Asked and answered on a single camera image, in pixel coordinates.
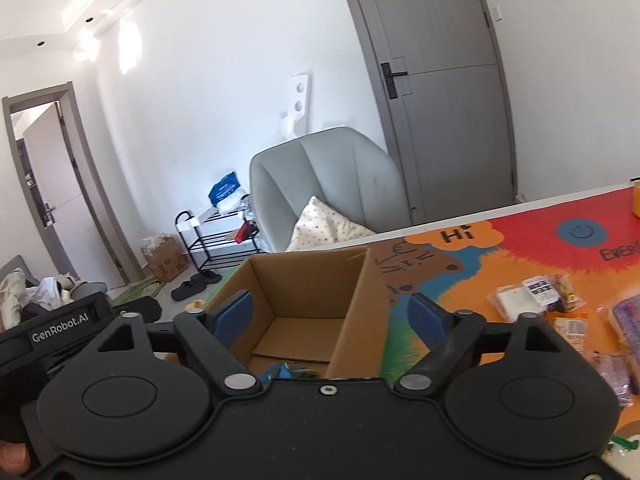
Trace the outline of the person's left hand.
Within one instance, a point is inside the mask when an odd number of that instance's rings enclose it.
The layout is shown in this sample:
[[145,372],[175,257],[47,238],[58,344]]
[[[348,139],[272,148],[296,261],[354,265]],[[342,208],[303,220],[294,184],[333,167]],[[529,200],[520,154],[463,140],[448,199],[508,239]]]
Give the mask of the person's left hand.
[[29,470],[30,457],[24,443],[0,442],[0,468],[7,474],[24,474]]

